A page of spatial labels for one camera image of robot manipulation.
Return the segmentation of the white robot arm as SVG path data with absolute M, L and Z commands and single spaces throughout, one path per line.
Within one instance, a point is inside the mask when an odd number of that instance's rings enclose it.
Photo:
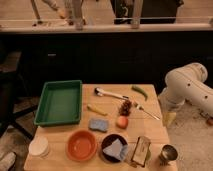
M 178 111 L 186 100 L 213 117 L 213 88 L 205 84 L 207 69 L 200 63 L 190 63 L 169 71 L 166 87 L 158 99 L 164 113 Z

